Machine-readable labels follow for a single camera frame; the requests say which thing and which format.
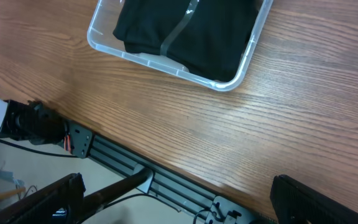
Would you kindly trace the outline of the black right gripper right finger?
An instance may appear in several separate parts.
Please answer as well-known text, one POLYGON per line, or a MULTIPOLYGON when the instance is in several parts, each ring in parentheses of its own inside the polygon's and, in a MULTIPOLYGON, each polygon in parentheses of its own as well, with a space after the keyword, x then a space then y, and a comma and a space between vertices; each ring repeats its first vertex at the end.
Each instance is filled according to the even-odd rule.
POLYGON ((270 201, 280 224, 358 224, 358 213, 287 176, 273 178, 270 201))

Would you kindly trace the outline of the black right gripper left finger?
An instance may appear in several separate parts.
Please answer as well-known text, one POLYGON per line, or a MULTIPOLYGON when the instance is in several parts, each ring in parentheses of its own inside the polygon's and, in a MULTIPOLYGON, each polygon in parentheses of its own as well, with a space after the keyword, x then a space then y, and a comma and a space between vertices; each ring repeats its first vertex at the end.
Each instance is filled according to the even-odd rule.
POLYGON ((78 223, 83 218, 82 175, 69 174, 0 210, 0 224, 78 223))

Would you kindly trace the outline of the black pants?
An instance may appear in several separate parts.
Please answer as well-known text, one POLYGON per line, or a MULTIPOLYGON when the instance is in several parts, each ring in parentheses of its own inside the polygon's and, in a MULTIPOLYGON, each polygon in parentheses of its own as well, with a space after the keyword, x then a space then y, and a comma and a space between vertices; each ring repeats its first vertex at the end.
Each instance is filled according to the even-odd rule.
POLYGON ((129 0, 113 34, 126 52, 166 56, 190 73, 229 82, 257 15, 252 0, 129 0))

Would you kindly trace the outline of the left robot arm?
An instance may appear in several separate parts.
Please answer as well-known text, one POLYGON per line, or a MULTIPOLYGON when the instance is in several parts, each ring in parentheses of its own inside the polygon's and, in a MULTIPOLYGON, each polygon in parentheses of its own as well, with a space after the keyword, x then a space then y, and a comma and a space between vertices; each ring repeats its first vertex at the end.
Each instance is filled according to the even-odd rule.
POLYGON ((0 138, 67 147, 70 129, 68 121, 40 101, 24 104, 0 99, 0 138))

